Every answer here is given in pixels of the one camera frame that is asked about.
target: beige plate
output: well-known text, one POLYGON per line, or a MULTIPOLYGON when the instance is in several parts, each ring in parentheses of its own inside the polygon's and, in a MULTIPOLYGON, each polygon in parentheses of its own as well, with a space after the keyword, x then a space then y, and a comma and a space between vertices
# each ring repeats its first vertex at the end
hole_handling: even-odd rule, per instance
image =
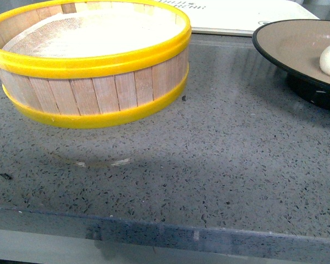
POLYGON ((330 45, 330 21, 284 20, 257 29, 256 49, 269 61, 305 81, 330 90, 330 76, 319 58, 330 45))

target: yellow rim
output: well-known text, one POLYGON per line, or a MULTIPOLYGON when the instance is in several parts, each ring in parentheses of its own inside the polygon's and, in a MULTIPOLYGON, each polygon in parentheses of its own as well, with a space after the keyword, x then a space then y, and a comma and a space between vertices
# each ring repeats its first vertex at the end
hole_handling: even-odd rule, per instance
POLYGON ((97 115, 59 115, 40 112, 16 101, 8 93, 4 85, 3 90, 19 112, 37 122, 61 128, 104 128, 136 121, 164 109, 182 93, 186 85, 188 72, 189 67, 187 68, 185 77, 178 86, 152 102, 120 112, 97 115))
MULTIPOLYGON (((53 0, 26 5, 0 15, 0 22, 34 9, 75 2, 93 2, 86 0, 53 0)), ((0 68, 8 72, 37 78, 76 79, 92 78, 132 72, 138 69, 164 62, 183 51, 190 41, 191 26, 188 16, 181 10, 153 0, 110 0, 108 2, 141 3, 167 9, 185 21, 180 34, 160 44, 109 56, 89 58, 39 58, 20 55, 0 49, 0 68)))

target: gray countertop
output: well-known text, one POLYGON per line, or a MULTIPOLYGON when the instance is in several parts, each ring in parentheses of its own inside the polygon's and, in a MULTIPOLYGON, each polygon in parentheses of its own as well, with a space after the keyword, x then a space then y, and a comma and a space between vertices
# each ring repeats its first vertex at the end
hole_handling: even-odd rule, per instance
POLYGON ((251 38, 193 35, 185 101, 95 130, 0 82, 0 229, 330 263, 330 112, 285 77, 251 38))

